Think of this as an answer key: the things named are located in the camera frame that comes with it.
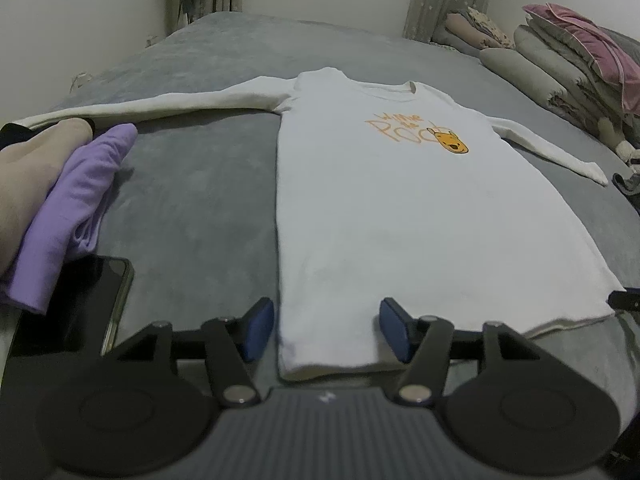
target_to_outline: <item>metal screw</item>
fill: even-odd
[[[244,404],[252,400],[256,393],[255,390],[249,386],[244,386],[244,384],[234,384],[233,386],[229,386],[222,392],[223,397],[228,402],[232,402],[234,404]]]
[[[403,400],[406,400],[406,402],[420,404],[431,398],[431,389],[421,384],[408,384],[400,388],[398,394]]]

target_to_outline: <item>bed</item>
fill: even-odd
[[[223,89],[259,75],[293,78],[325,66],[360,81],[424,82],[465,107],[528,126],[578,158],[596,161],[609,177],[628,176],[613,152],[536,106],[473,57],[349,28],[242,13],[198,20],[104,72],[56,109]],[[138,125],[141,135],[116,176],[98,243],[98,253],[128,258],[135,269],[117,341],[153,320],[184,330],[211,317],[241,315],[261,296],[277,303],[279,121],[263,112],[214,110]],[[562,194],[623,285],[640,285],[640,219],[620,192],[519,151]],[[639,337],[636,321],[624,313],[537,342],[606,390],[624,427],[638,402]],[[251,368],[263,395],[285,384],[278,378],[275,340]],[[184,363],[180,370],[204,386],[200,367]],[[473,374],[471,364],[453,366],[447,389]],[[397,375],[332,376],[312,384],[385,385]]]

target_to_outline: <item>shirt sleeve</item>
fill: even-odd
[[[62,119],[82,117],[93,119],[99,128],[108,128],[121,123],[139,123],[212,108],[253,108],[281,113],[287,99],[292,97],[295,81],[260,76],[215,92],[162,94],[124,103],[66,108],[16,123],[37,128]]]
[[[584,162],[575,158],[562,148],[558,148],[556,145],[548,142],[548,140],[537,136],[534,132],[522,126],[522,124],[496,117],[487,117],[487,119],[491,123],[494,132],[503,139],[516,142],[530,152],[543,156],[581,176],[590,178],[598,184],[602,184],[603,186],[607,185],[606,175],[595,162]]]

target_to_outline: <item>purple sleeve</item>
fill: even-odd
[[[95,249],[113,176],[137,134],[133,124],[120,124],[72,153],[4,277],[9,303],[46,314],[65,259]]]

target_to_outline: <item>pink blanket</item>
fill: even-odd
[[[571,34],[593,57],[602,79],[622,85],[622,108],[640,114],[640,66],[591,20],[558,4],[522,7]]]

